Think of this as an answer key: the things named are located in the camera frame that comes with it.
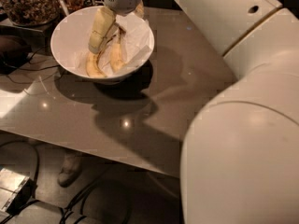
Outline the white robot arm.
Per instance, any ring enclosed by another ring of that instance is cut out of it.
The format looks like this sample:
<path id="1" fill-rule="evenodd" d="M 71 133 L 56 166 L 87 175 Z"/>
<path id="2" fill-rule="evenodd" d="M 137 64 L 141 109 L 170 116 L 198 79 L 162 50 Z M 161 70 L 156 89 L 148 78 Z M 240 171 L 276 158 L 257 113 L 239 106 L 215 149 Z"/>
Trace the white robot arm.
<path id="1" fill-rule="evenodd" d="M 237 81 L 181 150 L 185 224 L 299 224 L 299 20 L 279 0 L 175 0 Z"/>

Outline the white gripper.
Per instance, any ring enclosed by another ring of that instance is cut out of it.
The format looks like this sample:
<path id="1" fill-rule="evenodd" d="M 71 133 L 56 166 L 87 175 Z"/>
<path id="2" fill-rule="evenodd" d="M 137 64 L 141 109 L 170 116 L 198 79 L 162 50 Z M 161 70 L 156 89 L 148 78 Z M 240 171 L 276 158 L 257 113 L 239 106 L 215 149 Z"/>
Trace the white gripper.
<path id="1" fill-rule="evenodd" d="M 93 54 L 101 52 L 116 28 L 116 14 L 127 15 L 133 11 L 137 17 L 145 16 L 142 0 L 101 0 L 105 7 L 99 7 L 95 13 L 89 39 L 89 50 Z"/>

